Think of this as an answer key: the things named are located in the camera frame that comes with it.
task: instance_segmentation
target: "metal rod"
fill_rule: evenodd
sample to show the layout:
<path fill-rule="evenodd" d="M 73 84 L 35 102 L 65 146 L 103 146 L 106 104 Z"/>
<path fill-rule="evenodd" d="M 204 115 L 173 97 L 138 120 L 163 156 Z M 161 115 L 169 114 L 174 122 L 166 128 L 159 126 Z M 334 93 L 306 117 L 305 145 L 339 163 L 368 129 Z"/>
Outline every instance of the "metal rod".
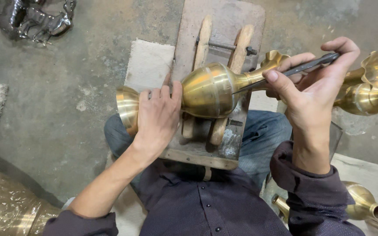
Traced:
<path fill-rule="evenodd" d="M 198 43 L 199 43 L 199 36 L 196 39 L 196 45 L 198 45 Z M 213 47 L 225 48 L 225 49 L 228 49 L 228 50 L 231 50 L 231 51 L 236 50 L 236 45 L 231 45 L 231 44 L 221 43 L 221 42 L 215 42 L 215 41 L 212 41 L 212 40 L 208 41 L 208 45 L 213 46 Z M 257 50 L 252 49 L 252 47 L 246 47 L 246 51 L 247 51 L 248 56 L 249 55 L 257 55 Z"/>

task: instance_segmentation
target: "dark button-up shirt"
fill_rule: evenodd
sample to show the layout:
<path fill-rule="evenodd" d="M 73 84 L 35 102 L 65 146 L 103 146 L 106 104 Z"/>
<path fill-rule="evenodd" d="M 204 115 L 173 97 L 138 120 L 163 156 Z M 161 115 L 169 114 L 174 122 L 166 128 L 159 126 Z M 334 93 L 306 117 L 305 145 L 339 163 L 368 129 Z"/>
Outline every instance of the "dark button-up shirt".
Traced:
<path fill-rule="evenodd" d="M 364 235 L 346 222 L 350 197 L 332 166 L 325 175 L 291 164 L 292 142 L 283 142 L 270 163 L 276 183 L 289 192 L 289 231 L 259 197 L 259 188 L 241 169 L 213 170 L 211 181 L 182 180 L 156 161 L 141 176 L 141 201 L 148 211 L 142 236 Z M 118 229 L 114 213 L 83 219 L 62 212 L 46 224 L 49 235 L 108 235 Z"/>

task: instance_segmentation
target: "brass bottle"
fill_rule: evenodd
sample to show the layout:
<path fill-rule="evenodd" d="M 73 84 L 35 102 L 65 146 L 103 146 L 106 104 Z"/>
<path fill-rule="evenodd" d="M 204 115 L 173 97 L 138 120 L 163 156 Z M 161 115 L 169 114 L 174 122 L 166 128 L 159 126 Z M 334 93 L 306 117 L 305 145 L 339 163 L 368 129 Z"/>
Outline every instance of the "brass bottle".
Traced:
<path fill-rule="evenodd" d="M 346 212 L 353 220 L 365 220 L 367 217 L 378 219 L 378 204 L 371 192 L 362 185 L 343 181 L 349 194 L 355 201 L 354 205 L 348 205 Z"/>
<path fill-rule="evenodd" d="M 289 56 L 278 51 L 266 53 L 261 68 L 244 74 L 235 74 L 221 63 L 211 63 L 191 72 L 182 80 L 182 111 L 201 118 L 223 118 L 228 116 L 241 97 L 246 94 L 237 92 L 251 83 L 264 80 L 262 72 L 279 66 Z M 123 125 L 130 135 L 138 131 L 138 93 L 123 86 L 116 91 L 118 112 Z"/>
<path fill-rule="evenodd" d="M 288 223 L 288 217 L 290 214 L 290 207 L 287 205 L 286 200 L 279 195 L 276 195 L 272 199 L 272 204 L 276 205 L 278 209 L 282 212 L 284 215 L 284 221 L 285 223 Z"/>

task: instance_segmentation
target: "right hand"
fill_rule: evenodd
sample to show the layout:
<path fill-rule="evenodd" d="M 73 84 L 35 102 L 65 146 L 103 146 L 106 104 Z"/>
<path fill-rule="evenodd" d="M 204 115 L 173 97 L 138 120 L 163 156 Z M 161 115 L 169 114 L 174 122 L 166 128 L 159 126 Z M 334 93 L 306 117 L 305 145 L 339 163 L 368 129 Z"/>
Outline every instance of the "right hand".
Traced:
<path fill-rule="evenodd" d="M 329 66 L 318 67 L 307 75 L 298 73 L 288 78 L 281 71 L 314 60 L 312 53 L 290 57 L 275 70 L 263 73 L 287 103 L 286 115 L 294 135 L 292 163 L 315 174 L 327 174 L 331 169 L 329 127 L 333 102 L 349 67 L 360 55 L 358 46 L 345 37 L 329 41 L 321 49 L 338 52 L 341 56 Z"/>

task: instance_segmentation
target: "knee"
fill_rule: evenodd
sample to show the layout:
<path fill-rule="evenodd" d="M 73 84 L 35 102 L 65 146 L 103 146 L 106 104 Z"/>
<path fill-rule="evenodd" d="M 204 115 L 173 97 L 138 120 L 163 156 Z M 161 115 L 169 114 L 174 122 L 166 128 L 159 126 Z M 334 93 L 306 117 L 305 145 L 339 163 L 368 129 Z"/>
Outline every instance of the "knee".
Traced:
<path fill-rule="evenodd" d="M 268 130 L 273 131 L 282 141 L 291 137 L 292 126 L 284 114 L 278 113 L 268 125 Z"/>
<path fill-rule="evenodd" d="M 109 119 L 106 121 L 105 127 L 104 127 L 104 132 L 106 136 L 116 131 L 122 131 L 122 133 L 127 134 L 126 129 L 123 126 L 123 123 L 119 114 L 110 116 Z"/>

